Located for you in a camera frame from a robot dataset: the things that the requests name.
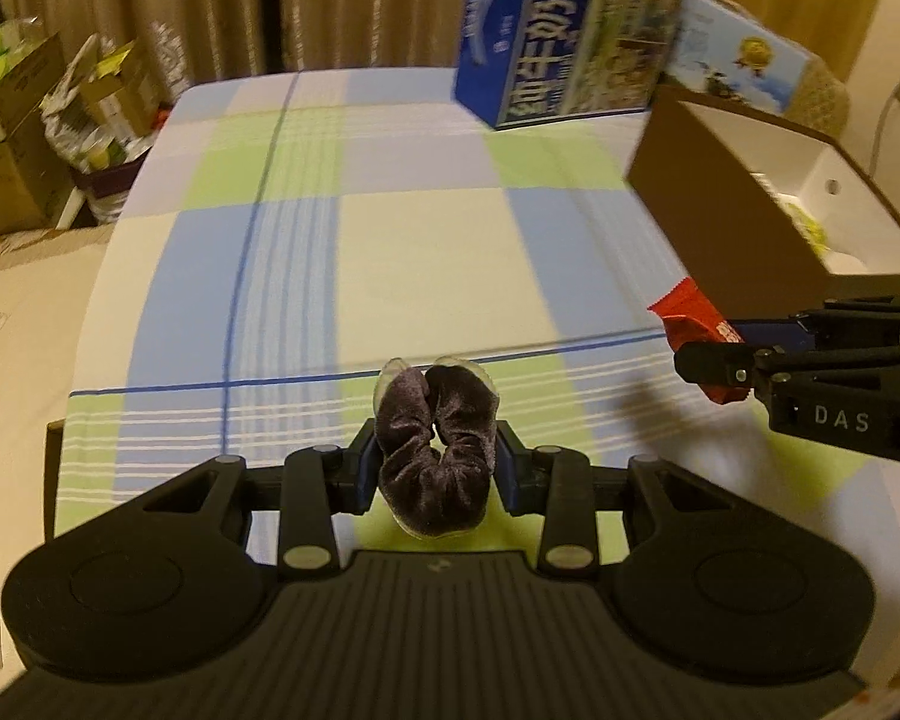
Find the open small cardboard box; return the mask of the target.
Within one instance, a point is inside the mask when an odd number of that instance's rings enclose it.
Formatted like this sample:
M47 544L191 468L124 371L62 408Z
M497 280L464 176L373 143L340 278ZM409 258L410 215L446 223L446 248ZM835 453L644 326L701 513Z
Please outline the open small cardboard box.
M155 140L159 94L136 41L105 50L91 34L40 105L45 137L76 171L141 158Z

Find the brown cardboard storage box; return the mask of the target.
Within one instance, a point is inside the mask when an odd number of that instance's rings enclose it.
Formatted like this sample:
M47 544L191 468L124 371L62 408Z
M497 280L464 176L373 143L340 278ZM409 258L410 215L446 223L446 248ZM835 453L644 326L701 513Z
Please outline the brown cardboard storage box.
M628 181L730 320L900 294L900 214L822 133L658 88Z

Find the cardboard box with green tissues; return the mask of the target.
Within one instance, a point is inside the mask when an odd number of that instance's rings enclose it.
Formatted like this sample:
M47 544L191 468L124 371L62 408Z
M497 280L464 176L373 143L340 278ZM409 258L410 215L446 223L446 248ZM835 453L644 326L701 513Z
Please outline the cardboard box with green tissues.
M41 101L63 78L63 47L37 18L0 25L0 236L55 226L73 190L46 141Z

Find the dark blue milk carton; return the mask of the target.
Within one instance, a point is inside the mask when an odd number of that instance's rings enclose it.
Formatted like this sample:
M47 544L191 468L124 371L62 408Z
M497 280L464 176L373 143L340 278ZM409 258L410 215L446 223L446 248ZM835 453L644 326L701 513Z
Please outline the dark blue milk carton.
M645 109L683 0L466 0L453 96L494 130Z

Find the dark brown velvet scrunchie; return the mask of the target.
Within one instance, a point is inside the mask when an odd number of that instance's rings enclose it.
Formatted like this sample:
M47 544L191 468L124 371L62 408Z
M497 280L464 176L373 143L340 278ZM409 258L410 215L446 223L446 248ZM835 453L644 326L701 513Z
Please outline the dark brown velvet scrunchie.
M496 387L474 362L385 364L374 388L379 489L408 533L440 538L482 522L496 469L498 409Z

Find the light blue milk carton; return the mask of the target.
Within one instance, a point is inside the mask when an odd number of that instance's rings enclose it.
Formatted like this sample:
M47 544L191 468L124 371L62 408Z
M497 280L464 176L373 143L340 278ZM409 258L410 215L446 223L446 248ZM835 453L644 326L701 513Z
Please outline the light blue milk carton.
M809 60L802 47L718 0L683 0L663 73L691 91L782 115Z

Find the plaid bed sheet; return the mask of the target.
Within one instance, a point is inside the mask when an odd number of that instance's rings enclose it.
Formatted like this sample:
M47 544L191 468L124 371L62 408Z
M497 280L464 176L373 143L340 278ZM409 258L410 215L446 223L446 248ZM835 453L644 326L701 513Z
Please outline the plaid bed sheet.
M53 527L215 454L347 444L386 361L481 364L528 445L650 454L842 544L877 587L855 668L900 676L900 466L776 436L674 372L683 265L624 171L640 115L494 132L447 70L183 94L80 330Z

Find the beige quilted chair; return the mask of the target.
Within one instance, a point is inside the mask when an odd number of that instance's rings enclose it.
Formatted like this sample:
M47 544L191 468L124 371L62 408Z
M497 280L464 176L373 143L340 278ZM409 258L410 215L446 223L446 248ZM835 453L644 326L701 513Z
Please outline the beige quilted chair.
M811 54L784 107L784 117L803 127L839 140L850 114L850 98L844 83L823 59Z

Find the red snack packet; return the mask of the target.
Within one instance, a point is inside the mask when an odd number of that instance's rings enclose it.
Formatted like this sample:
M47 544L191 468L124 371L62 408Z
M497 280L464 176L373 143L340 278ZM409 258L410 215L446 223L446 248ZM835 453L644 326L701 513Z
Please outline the red snack packet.
M649 305L663 323L667 342L673 351L691 341L743 343L745 339L725 320L702 293L696 281L683 278L663 298Z

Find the cream cartoon blanket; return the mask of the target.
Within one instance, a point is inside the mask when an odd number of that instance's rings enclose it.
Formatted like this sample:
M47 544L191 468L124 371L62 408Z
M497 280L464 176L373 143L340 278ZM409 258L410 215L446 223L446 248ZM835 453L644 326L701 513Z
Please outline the cream cartoon blanket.
M77 339L112 230L0 245L0 580L43 541L45 431L64 418Z

